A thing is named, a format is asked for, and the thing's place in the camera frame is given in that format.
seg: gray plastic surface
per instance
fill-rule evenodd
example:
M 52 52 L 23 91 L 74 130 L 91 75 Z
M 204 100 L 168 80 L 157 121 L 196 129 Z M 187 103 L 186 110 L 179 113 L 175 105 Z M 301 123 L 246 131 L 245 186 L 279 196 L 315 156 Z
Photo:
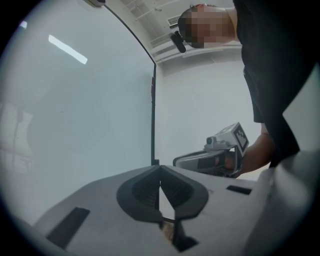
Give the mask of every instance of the gray plastic surface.
M 181 222 L 198 244 L 178 252 L 155 223 L 136 221 L 119 206 L 119 186 L 152 166 L 100 179 L 55 205 L 34 228 L 46 236 L 75 207 L 90 210 L 66 251 L 79 255 L 218 255 L 244 256 L 272 252 L 307 214 L 319 173 L 320 152 L 300 152 L 262 172 L 258 181 L 210 176 L 178 167 L 171 170 L 201 183 L 209 193 L 203 210 Z M 250 194 L 228 190 L 233 185 Z

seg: black slot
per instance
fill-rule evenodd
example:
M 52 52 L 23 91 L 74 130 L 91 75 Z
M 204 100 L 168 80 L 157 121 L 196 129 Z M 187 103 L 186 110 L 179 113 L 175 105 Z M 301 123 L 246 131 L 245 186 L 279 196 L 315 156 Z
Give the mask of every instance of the black slot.
M 249 195 L 251 193 L 251 188 L 246 188 L 246 187 L 240 187 L 240 186 L 233 186 L 230 185 L 226 188 L 227 190 L 231 190 L 233 192 Z
M 82 223 L 87 218 L 88 209 L 74 208 L 47 236 L 46 238 L 56 246 L 65 249 Z

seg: white ceiling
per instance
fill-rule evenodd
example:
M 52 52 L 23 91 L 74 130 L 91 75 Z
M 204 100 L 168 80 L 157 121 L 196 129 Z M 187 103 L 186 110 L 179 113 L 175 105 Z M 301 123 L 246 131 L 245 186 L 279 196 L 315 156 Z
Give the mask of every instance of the white ceiling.
M 203 3 L 201 0 L 119 0 L 127 12 L 134 16 L 133 24 L 138 23 L 145 30 L 149 42 L 150 53 L 158 63 L 162 63 L 183 55 L 197 55 L 215 51 L 224 51 L 228 49 L 241 49 L 238 42 L 231 42 L 227 45 L 215 47 L 212 49 L 193 49 L 186 46 L 186 53 L 180 53 L 169 38 L 169 33 L 178 30 L 177 27 L 170 29 L 167 20 L 169 18 L 181 15 L 190 4 L 196 5 Z M 218 7 L 233 7 L 233 0 L 205 0 L 206 4 L 216 5 Z

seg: hand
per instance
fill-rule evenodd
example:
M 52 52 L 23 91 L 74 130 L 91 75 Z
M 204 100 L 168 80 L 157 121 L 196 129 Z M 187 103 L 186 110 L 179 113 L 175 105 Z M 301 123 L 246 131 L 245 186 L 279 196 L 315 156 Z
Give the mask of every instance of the hand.
M 219 157 L 217 156 L 215 158 L 215 165 L 219 165 Z M 225 160 L 224 160 L 224 168 L 229 170 L 235 169 L 235 152 L 233 151 L 227 151 L 225 152 Z

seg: gray device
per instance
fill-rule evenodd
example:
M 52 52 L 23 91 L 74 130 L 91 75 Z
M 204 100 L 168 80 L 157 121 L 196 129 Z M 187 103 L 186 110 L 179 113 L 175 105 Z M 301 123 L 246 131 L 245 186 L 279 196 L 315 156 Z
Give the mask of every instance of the gray device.
M 44 255 L 269 255 L 308 214 L 319 164 L 319 150 L 299 152 L 257 181 L 147 166 L 83 186 L 34 227 L 16 224 Z M 175 210 L 173 242 L 161 231 L 160 187 Z
M 176 157 L 173 166 L 214 176 L 231 177 L 242 168 L 249 141 L 240 123 L 222 129 L 206 138 L 204 149 Z M 234 169 L 225 168 L 226 152 L 234 150 Z

